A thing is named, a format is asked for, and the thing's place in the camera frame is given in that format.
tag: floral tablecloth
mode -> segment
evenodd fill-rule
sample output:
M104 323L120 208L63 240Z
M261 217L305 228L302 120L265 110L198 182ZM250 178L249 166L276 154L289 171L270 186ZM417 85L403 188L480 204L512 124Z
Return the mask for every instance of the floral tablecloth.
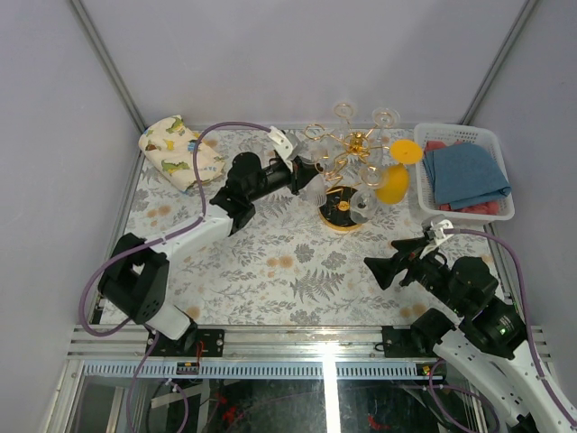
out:
M304 139L301 132L295 133ZM390 135L392 140L412 138L412 131L391 130ZM225 170L239 152L255 152L263 161L272 155L270 141L262 132L217 131L207 138L226 158ZM392 162L388 155L385 162ZM352 161L345 171L348 184L356 183L357 168ZM207 196L213 197L223 185L224 176L206 185ZM430 307L445 309L418 284L399 287L400 277L391 288L381 290L362 262L364 257L390 257L393 240L422 235L425 216L414 185L400 204L380 210L372 221L346 234L323 224L317 209L288 189L270 194L255 206L256 216L242 231L182 263L170 264L176 269L167 300L198 323L403 325ZM146 161L126 232L156 238L161 231L198 215L199 209L196 188L177 191ZM479 256L497 276L489 246L480 237L454 236L442 252L449 263L463 255ZM101 323L122 319L124 314L107 302Z

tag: blue cloth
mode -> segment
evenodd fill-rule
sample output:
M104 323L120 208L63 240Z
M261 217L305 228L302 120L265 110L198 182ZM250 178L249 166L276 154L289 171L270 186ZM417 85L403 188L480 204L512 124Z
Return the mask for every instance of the blue cloth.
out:
M461 143L425 153L425 170L435 202L451 209L506 197L511 187L499 165L482 147Z

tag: red wire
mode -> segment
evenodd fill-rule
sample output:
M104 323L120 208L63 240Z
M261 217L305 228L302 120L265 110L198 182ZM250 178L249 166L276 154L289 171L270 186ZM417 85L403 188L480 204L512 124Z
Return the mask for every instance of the red wire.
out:
M381 431L381 430L390 430L389 424L380 424L378 423L372 415L369 415L369 426L373 430Z
M200 340L197 344L197 364L199 373L200 373L200 358L202 357L202 353L204 351L205 351L205 342Z

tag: cable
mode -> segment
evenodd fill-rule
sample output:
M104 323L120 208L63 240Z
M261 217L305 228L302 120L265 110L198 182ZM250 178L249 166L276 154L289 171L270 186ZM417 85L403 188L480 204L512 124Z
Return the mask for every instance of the cable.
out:
M379 388L381 386L385 386L383 383L379 383L378 385L367 385L367 386L351 386L349 388L343 388L342 390L340 390L339 392L348 392L348 391L358 391L358 390L368 390L370 388ZM411 388L411 386L415 386L416 388L418 388L419 390L422 390L423 387L422 386L418 386L418 385L408 385L405 386L405 388ZM397 388L403 388L403 386L400 385L396 385ZM302 397L304 395L312 395L312 394L319 394L323 392L323 390L319 390L319 391L309 391L309 392L300 392L300 393L296 393L296 394L290 394L290 395L285 395L282 397L277 397L274 399L267 399L265 401L262 401L260 403L255 404L254 406L251 406L250 408L246 409L243 411L243 413L241 413L238 417L236 417L236 419L234 419L234 421L231 423L230 426L228 426L228 429L226 430L225 433L230 433L231 431L233 431L233 427L236 425L236 423L238 421L240 421L241 419L244 419L245 415L255 409L258 409L262 406L266 406L267 404L271 404L271 403L276 403L279 401L284 401L284 400L290 400L290 399L294 399L296 397Z
M497 244L500 244L503 248L505 248L508 251L509 255L511 256L511 259L513 259L513 263L515 264L515 270L517 271L517 279L519 281L519 293L521 296L521 308L523 309L523 313L525 314L525 327L527 328L527 340L529 343L529 352L531 353L533 364L535 365L535 368L539 373L541 382L543 383L543 386L547 390L549 397L551 397L551 400L553 400L553 403L555 403L555 406L557 406L557 408L567 418L567 421L569 421L569 423L571 424L572 429L577 429L577 421L573 419L571 413L569 413L569 411L561 403L561 401L555 394L555 391L549 384L549 381L547 381L545 378L545 370L541 365L541 360L536 351L535 339L533 338L533 331L531 330L531 324L529 323L529 306L527 303L527 292L525 290L525 279L523 277L523 272L521 271L521 262L517 254L515 253L515 250L513 250L513 247L509 245L505 240L499 237L496 237L489 233L480 232L478 230L470 230L466 228L453 228L444 230L444 232L447 233L448 235L464 234L464 235L477 235L485 237L487 239L490 239L491 241L496 242Z
M431 371L429 373L429 392L431 393L431 397L433 397L433 400L435 401L435 404L437 405L437 407L439 408L439 410L441 411L441 413L443 413L444 417L447 418L449 421L451 421L456 427L460 428L462 431L466 432L466 433L477 433L475 430L471 430L470 428L465 427L463 424L461 424L459 421L457 421L455 418L453 418L449 412L447 412L447 410L444 408L443 403L441 402L441 400L439 399L439 397L436 395L435 389L447 389L447 390L452 390L452 391L457 391L457 392L461 392L463 394L469 395L471 397L473 397L474 399L479 400L482 403L485 403L486 407L489 409L491 416L493 417L493 419L495 420L495 428L491 431L491 433L499 433L500 430L500 422L499 422L499 416L497 415L497 412L495 411L495 408L493 408L493 405L490 403L489 400L487 400L486 397L480 395L480 394L475 394L474 392L470 392L469 390L465 390L464 388L461 388L459 386L452 386L452 385L433 385L433 376L435 375L435 370L436 368L441 365L444 364L444 359L439 359L435 365L433 365L433 368L431 368Z
M202 432L204 433L206 431L206 429L208 428L208 426L210 425L211 421L213 420L213 418L216 415L216 411L218 410L218 406L220 406L220 400L216 401L216 406L213 409L212 413L210 414L210 416L208 417L208 419L206 420L206 424L205 426L202 428Z
M208 133L210 133L211 131L214 131L215 129L224 128L226 126L246 126L246 127L250 127L253 129L259 129L259 130L264 131L266 133L270 132L270 128L267 128L266 126L262 126L260 124L251 124L249 122L222 122L220 124L213 124L212 126L207 127L207 129L205 129L198 136L194 151L192 152L192 168L193 168L193 171L195 173L195 179L197 180L198 195L200 196L200 203L201 203L201 207L202 207L201 214L202 215L199 216L198 219L194 223L190 224L189 226L183 227L180 230L177 230L173 233L170 233L169 235L166 235L165 238L154 239L153 241L149 241L149 242L146 242L142 245L135 246L134 248L131 248L130 250L123 251L122 253L119 253L119 254L115 255L114 257L111 257L106 262L104 262L102 264L102 266L100 266L92 274L92 276L88 279L86 286L82 290L82 295L80 296L80 302L78 303L78 318L80 320L80 324L82 325L84 330L87 331L91 336L111 336L115 332L122 329L124 327L124 325L126 325L130 321L130 319L127 318L120 325L118 325L118 326L116 326L113 329L110 329L108 331L104 331L104 332L98 332L90 326L90 324L88 323L87 318L86 318L85 308L86 308L88 294L90 293L92 286L94 285L94 283L96 282L98 277L109 266L112 266L114 263L118 262L119 260L123 259L124 257L127 257L131 254L134 254L134 253L138 253L139 251L142 251L146 248L150 248L150 247L153 247L155 245L164 243L164 242L168 241L169 239L173 239L177 236L183 235L186 232L199 226L200 223L202 223L204 217L206 216L206 196L205 196L204 188L202 186L202 181L200 180L200 173L198 172L198 163L197 163L198 147L202 143L203 138L205 138L205 136Z
M405 390L405 391L407 391L407 390L419 390L419 391L422 391L422 392L428 392L428 385L427 385L427 386L425 386L425 385L420 385L420 386L419 386L419 385L408 385L408 386L402 386L402 385L400 385L399 388L401 388L401 389L403 389L403 390ZM409 391L407 391L407 393L408 393L408 395L410 395L410 396L412 396L412 397L414 397L414 398L417 399L417 397L415 397L415 395L413 395L413 393L411 393L411 392L409 392ZM431 403L431 402L428 401L427 399L424 399L424 398L422 398L422 397L420 397L420 396L419 396L419 398L417 399L417 401L418 401L419 403L421 403L421 405L422 405L425 409L427 409L427 410L429 410L430 412L433 413L433 415L434 415L435 418L436 418L436 421L437 421L440 425L442 425L442 426L443 426L445 429L447 429L448 431L452 431L452 429L455 427L455 425L451 424L451 423L450 423L449 421L447 421L446 419L443 419L443 417L437 416L436 411L435 411L435 408L434 408L434 406L436 406L435 402Z
M154 400L158 395L160 388L162 388L166 383L161 382L159 386L154 390L151 396L151 400ZM146 410L146 415L144 416L144 428L146 428L146 433L151 433L151 412L152 412L152 405L148 405L148 409Z
M198 172L198 163L197 163L198 147L200 146L200 144L202 143L202 140L205 138L205 136L208 133L210 133L211 131L214 131L215 129L223 128L226 126L246 126L246 127L251 127L254 129L260 129L266 133L270 132L270 128L267 128L266 126L262 126L260 124L252 124L252 123L248 123L248 122L222 122L220 124L213 124L212 126L207 127L207 129L205 129L198 136L194 151L192 152L192 168L193 168L193 171L195 173L195 179L196 179L197 185L198 185L198 195L200 196L200 203L201 203L201 209L202 209L201 214L202 215L199 216L198 219L194 223L192 223L186 227L183 227L179 230L176 230L175 232L170 233L169 235L166 235L164 238L158 238L158 239L146 242L142 245L135 246L134 248L123 251L123 252L115 255L114 257L111 257L106 262L104 262L90 276L90 278L88 279L88 282L85 285L84 289L82 290L82 294L80 296L80 302L78 303L78 318L79 318L80 324L82 325L84 330L86 332L88 332L91 336L111 336L112 334L114 334L114 333L118 332L120 329L122 329L124 327L124 325L126 325L130 321L130 318L127 318L122 323L120 323L118 326L116 326L110 330L104 331L104 332L96 331L95 329L93 329L90 326L90 324L88 323L88 320L87 320L85 308L86 308L88 294L92 290L92 287L94 286L94 283L96 282L98 277L108 267L112 266L113 264L115 264L119 260L122 260L124 257L128 257L131 254L138 253L138 252L140 252L146 248L150 248L150 247L156 246L158 244L165 243L166 241L168 241L170 239L173 239L177 236L183 235L186 232L193 230L194 228L199 226L200 223L202 223L202 221L204 220L204 218L206 216L206 195L205 195L204 188L202 186L202 181L200 179L200 173ZM136 384L136 378L138 376L139 371L142 369L142 366L144 365L146 359L150 356L152 350L157 345L158 341L159 341L159 333L156 332L156 336L154 337L154 341L152 342L152 344L149 347L146 354L144 354L144 357L142 358L141 362L136 367L133 379L132 379L130 387L128 389L128 397L127 397L127 402L126 402L126 414L127 414L127 418L128 418L128 425L130 426L130 429L133 433L136 433L136 430L134 429L134 426L132 424L131 414L130 414L130 402L131 402L132 395L133 395L133 388L134 388L134 385ZM173 383L173 385L182 394L184 404L185 404L185 417L184 417L184 420L182 421L182 425L180 426L180 428L177 432L177 433L180 433L180 432L182 432L182 430L184 429L184 427L186 426L187 421L188 421L188 400L187 400L186 394L182 391L182 389L175 383Z
M202 353L205 351L205 342L200 340L197 345L197 368L198 373L200 374L200 358L202 358Z

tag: gray wall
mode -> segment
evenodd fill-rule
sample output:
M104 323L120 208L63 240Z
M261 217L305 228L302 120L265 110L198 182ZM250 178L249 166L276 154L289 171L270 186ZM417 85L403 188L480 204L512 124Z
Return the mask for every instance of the gray wall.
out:
M84 0L149 124L459 122L525 0Z
M0 13L0 431L41 425L137 132L65 0Z
M473 124L501 140L516 216L499 233L520 254L531 318L577 402L577 5L543 0Z

